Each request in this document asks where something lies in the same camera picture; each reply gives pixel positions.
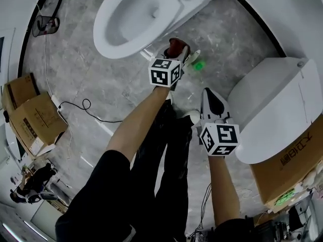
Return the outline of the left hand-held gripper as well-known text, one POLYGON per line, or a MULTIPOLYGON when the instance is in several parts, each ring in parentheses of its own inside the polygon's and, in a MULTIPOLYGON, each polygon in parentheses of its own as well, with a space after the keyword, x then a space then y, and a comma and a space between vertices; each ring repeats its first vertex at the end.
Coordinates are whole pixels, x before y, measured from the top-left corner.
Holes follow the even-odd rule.
POLYGON ((186 45, 179 60, 169 53, 169 47, 163 51, 163 58, 161 56, 155 57, 148 66, 149 82, 151 85, 167 87, 171 91, 175 91, 177 82, 184 74, 183 66, 187 57, 190 54, 190 46, 186 45))

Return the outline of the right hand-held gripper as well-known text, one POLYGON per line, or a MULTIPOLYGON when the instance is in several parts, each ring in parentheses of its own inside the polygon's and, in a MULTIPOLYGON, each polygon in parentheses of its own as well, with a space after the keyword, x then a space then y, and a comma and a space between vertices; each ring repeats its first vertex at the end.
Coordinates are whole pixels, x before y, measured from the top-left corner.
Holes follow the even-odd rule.
POLYGON ((211 89, 204 88, 200 108, 200 145, 208 156, 231 155, 240 145, 240 128, 231 117, 226 101, 211 89), (212 119, 213 115, 226 117, 212 119))

